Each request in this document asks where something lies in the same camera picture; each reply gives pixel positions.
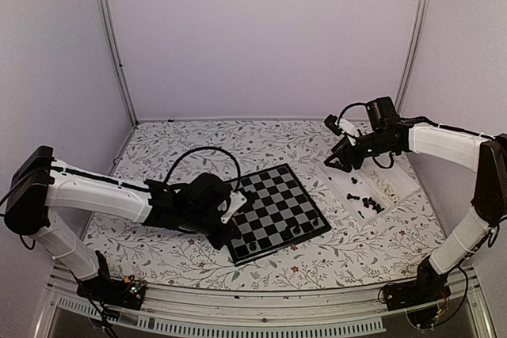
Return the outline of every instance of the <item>black square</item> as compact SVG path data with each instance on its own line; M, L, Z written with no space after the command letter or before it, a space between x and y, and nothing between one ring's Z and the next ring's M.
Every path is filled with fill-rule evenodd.
M304 213L304 211L300 205L295 205L294 207L291 207L291 211L292 211L293 215L300 215L300 214Z
M267 249L271 246L271 241L269 240L269 237L263 237L262 239L259 239L259 246L261 249Z
M272 180L275 183L275 185L280 185L281 183L284 182L284 180L282 179L282 177L279 177L279 176L273 177Z
M282 214L280 214L278 211L276 213L271 214L271 219L274 223L280 222L284 220L284 217L282 217Z
M236 214L234 216L234 221L236 222L236 225L242 225L247 223L246 216L244 214Z
M297 188L298 184L294 180L289 180L285 183L289 189Z
M257 217L262 218L269 215L268 211L264 209L263 207L260 209L257 209Z
M273 205L275 203L275 201L273 201L273 198L271 197L265 197L263 199L261 199L262 203L264 204L264 206L269 206L269 205Z
M280 201L275 204L276 204L276 207L278 208L278 210L285 210L288 208L288 205L285 201Z
M306 216L308 219L315 219L318 217L317 213L314 210L307 211Z
M287 226L289 226L291 228L299 226L298 220L294 217L289 217L289 218L285 219L285 223L287 223Z
M264 231L268 234L268 236L278 233L278 230L276 229L275 225L266 226L264 228Z
M249 233L246 233L246 234L243 234L243 241L245 241L245 243L250 243L251 241L256 241L256 237L254 235L253 232L249 232Z
M299 203L300 205L305 203L305 202L308 202L308 199L307 197L304 195L304 194L300 194L298 196L295 197L295 200L297 201L297 203Z
M266 189L270 195L279 193L278 188L276 186L270 186Z
M300 226L301 226L301 230L305 233L308 233L314 229L314 227L312 226L310 221L305 222L305 223L301 223Z
M253 220L252 222L250 222L250 228L252 230L259 230L259 229L261 229L262 228L261 221L259 221L258 219Z
M263 182L257 182L256 184L253 184L253 187L255 188L255 190L259 191L259 190L262 190L265 188L264 186L264 183Z
M282 197L284 197L284 199L292 198L292 193L290 190L284 190L280 194L282 195Z
M236 251L236 256L246 256L249 254L248 248L245 245L240 245L234 249Z

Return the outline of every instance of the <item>white wall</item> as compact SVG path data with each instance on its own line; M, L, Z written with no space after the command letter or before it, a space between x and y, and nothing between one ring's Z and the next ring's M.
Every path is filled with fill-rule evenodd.
M417 5L417 0L110 2L141 120L323 117L358 100L394 97ZM365 117L363 110L350 115Z
M105 172L129 126L97 1L1 0L0 14L0 192L41 144ZM67 220L82 227L82 216ZM1 222L0 242L0 336L28 337L52 261Z
M402 114L476 131L507 131L507 2L430 0L414 76ZM433 158L414 158L445 230L465 215L475 175ZM507 336L507 229L475 268L499 337Z

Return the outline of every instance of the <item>patterned table surface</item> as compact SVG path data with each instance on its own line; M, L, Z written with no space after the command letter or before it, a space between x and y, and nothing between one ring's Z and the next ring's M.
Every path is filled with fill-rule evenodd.
M366 123L358 123L366 130ZM123 156L117 177L161 180L173 161L197 146L221 146L243 173L287 162L326 216L332 230L300 245L235 267L227 247L214 250L205 237L141 226L95 214L85 243L103 252L112 275L135 274L152 283L242 291L306 290L365 285L411 277L444 234L419 190L396 210L360 228L318 179L315 164L337 138L318 121L212 121L143 123ZM397 163L415 179L405 156ZM235 176L220 153L199 152L184 160L173 180L189 181L209 171Z

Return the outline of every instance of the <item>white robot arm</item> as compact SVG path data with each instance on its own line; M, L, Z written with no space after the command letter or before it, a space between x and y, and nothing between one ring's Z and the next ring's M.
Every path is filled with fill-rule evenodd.
M13 177L5 223L40 243L69 268L80 294L139 309L145 282L111 279L105 258L79 240L54 207L72 207L127 218L145 226L206 234L216 249L238 237L231 216L246 202L217 176L200 174L190 184L124 181L75 168L39 147Z
M372 133L358 134L354 126L343 122L343 114L353 105L366 108ZM413 152L442 158L477 173L470 210L445 242L419 264L417 279L383 288L389 310L436 301L442 295L448 297L448 273L493 236L507 213L507 135L493 138L438 125L424 116L404 119L396 113L389 97L353 105L339 117L330 115L325 121L335 135L345 135L326 159L327 166L350 172L359 169L365 158L375 161L375 157L389 153L390 168L394 154Z

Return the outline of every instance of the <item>checkered board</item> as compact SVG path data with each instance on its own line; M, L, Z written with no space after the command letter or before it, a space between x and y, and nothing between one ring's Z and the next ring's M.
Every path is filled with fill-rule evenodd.
M231 188L235 181L228 181ZM235 265L331 230L287 164L241 177L240 183L248 203L232 217L242 234L227 245Z

